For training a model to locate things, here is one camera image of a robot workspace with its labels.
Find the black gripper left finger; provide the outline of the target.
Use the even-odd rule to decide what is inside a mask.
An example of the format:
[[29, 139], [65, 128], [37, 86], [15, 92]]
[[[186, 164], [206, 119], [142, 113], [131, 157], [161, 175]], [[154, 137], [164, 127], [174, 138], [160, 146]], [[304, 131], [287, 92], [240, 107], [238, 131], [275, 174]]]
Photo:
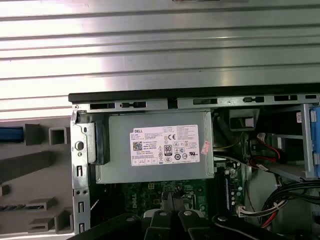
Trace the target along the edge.
[[150, 209], [143, 218], [123, 213], [71, 237], [72, 240], [169, 240], [174, 219], [174, 199], [163, 192], [162, 208]]

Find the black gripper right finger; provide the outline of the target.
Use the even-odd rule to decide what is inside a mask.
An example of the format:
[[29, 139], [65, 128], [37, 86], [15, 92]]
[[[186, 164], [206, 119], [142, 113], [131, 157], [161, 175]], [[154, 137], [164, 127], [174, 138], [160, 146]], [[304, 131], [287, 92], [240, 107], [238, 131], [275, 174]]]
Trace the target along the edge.
[[184, 231], [191, 240], [271, 240], [273, 234], [226, 213], [211, 219], [200, 217], [196, 211], [186, 209], [182, 194], [174, 194], [174, 209]]

